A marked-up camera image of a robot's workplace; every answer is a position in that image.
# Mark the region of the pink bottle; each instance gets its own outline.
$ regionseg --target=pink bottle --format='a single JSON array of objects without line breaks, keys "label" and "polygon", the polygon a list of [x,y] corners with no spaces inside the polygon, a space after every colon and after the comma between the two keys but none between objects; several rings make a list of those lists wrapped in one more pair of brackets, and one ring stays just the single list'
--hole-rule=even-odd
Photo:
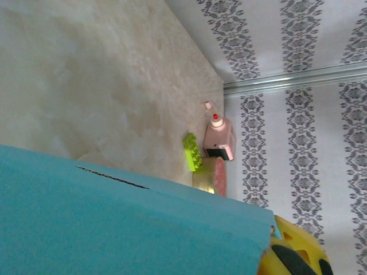
[{"label": "pink bottle", "polygon": [[236,135],[231,121],[212,112],[210,102],[205,103],[211,112],[211,120],[206,126],[204,137],[204,152],[209,157],[222,157],[224,160],[235,158]]}]

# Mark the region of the teal cardboard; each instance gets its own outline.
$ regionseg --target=teal cardboard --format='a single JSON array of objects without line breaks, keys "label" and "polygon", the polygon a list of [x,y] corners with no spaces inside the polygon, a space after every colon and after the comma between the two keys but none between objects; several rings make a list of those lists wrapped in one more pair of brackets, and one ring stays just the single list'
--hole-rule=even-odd
[{"label": "teal cardboard", "polygon": [[275,226],[257,206],[13,147],[0,169],[0,274],[255,275]]}]

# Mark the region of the green lego brick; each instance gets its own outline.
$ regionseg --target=green lego brick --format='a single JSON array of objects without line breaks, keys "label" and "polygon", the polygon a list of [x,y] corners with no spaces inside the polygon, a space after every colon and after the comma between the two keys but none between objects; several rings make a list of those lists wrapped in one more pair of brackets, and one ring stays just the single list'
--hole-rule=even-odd
[{"label": "green lego brick", "polygon": [[185,149],[186,158],[189,163],[190,171],[196,171],[202,163],[198,145],[196,143],[196,137],[193,133],[188,133],[182,141],[183,148]]}]

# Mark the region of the beige marble wall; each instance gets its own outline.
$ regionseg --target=beige marble wall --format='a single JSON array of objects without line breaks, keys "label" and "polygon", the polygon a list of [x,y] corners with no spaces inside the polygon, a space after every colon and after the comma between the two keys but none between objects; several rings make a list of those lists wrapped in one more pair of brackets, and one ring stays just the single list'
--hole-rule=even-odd
[{"label": "beige marble wall", "polygon": [[222,81],[164,0],[1,0],[0,37],[0,143],[191,184]]}]

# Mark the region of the patterned wallpaper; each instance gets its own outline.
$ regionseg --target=patterned wallpaper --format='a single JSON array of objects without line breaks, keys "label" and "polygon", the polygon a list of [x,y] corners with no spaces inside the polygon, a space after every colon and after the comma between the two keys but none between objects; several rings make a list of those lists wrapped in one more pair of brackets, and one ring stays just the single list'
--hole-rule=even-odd
[{"label": "patterned wallpaper", "polygon": [[225,99],[227,194],[316,236],[334,274],[367,274],[367,80]]},{"label": "patterned wallpaper", "polygon": [[225,83],[367,60],[367,1],[166,0]]}]

